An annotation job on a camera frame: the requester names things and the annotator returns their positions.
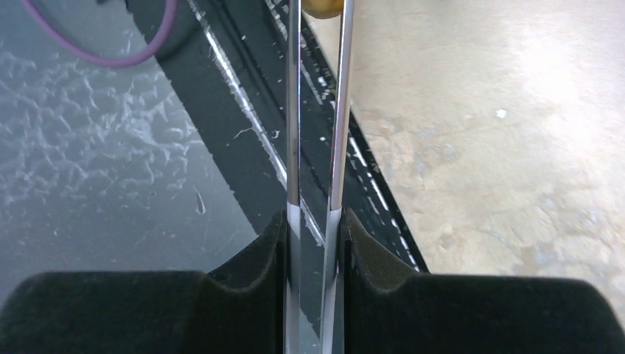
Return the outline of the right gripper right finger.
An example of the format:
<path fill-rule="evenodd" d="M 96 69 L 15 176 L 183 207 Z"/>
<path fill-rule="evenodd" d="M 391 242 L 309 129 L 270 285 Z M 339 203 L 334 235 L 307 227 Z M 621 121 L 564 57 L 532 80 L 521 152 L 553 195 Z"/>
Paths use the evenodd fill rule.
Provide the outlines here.
<path fill-rule="evenodd" d="M 590 283 L 429 274 L 341 218 L 347 353 L 622 353 L 624 330 Z"/>

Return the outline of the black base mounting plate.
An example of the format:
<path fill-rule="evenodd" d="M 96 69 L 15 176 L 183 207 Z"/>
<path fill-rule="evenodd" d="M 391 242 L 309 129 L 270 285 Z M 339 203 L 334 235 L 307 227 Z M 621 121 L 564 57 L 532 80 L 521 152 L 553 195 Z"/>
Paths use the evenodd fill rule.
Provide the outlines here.
<path fill-rule="evenodd" d="M 254 226 L 284 206 L 286 1 L 180 1 L 156 59 Z M 301 112 L 333 104 L 335 76 L 310 19 L 312 54 L 302 57 Z M 330 133 L 301 126 L 302 199 L 325 229 Z M 323 244 L 301 221 L 304 256 L 319 274 Z"/>

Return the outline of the round fake bread bun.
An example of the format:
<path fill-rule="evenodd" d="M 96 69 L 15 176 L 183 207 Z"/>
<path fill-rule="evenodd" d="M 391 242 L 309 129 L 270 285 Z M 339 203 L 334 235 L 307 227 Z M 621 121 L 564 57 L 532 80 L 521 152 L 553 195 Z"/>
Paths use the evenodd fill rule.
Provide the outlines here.
<path fill-rule="evenodd" d="M 317 19 L 329 19 L 343 12 L 344 0 L 302 0 L 304 12 Z"/>

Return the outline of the metal tongs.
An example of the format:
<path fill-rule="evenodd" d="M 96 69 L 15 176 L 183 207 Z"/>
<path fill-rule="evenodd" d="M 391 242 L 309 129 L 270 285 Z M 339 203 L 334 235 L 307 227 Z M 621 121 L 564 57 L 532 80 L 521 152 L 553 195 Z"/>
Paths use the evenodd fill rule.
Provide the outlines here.
<path fill-rule="evenodd" d="M 335 329 L 338 280 L 341 270 L 338 261 L 338 227 L 342 216 L 343 183 L 346 163 L 346 143 L 349 135 L 349 76 L 351 69 L 352 34 L 355 3 L 344 1 L 338 45 L 338 76 L 333 94 L 335 102 L 320 101 L 319 109 L 311 114 L 301 112 L 301 79 L 307 76 L 302 57 L 312 54 L 315 44 L 302 31 L 301 1 L 288 4 L 287 23 L 287 79 L 286 79 L 286 139 L 287 139 L 287 276 L 285 289 L 284 349 L 297 353 L 299 346 L 298 316 L 300 308 L 301 221 L 305 220 L 311 232 L 324 246 L 323 288 L 319 349 L 321 353 L 342 353 L 337 344 Z M 330 152 L 330 183 L 327 188 L 326 226 L 320 230 L 314 214 L 301 198 L 301 126 L 316 125 L 320 131 L 332 135 Z"/>

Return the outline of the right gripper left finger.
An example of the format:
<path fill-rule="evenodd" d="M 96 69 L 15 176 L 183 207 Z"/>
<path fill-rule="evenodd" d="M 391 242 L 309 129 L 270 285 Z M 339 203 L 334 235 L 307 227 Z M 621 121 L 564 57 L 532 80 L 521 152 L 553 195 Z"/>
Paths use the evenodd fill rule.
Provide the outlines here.
<path fill-rule="evenodd" d="M 202 271 L 45 272 L 1 308 L 3 353 L 281 353 L 285 212 Z"/>

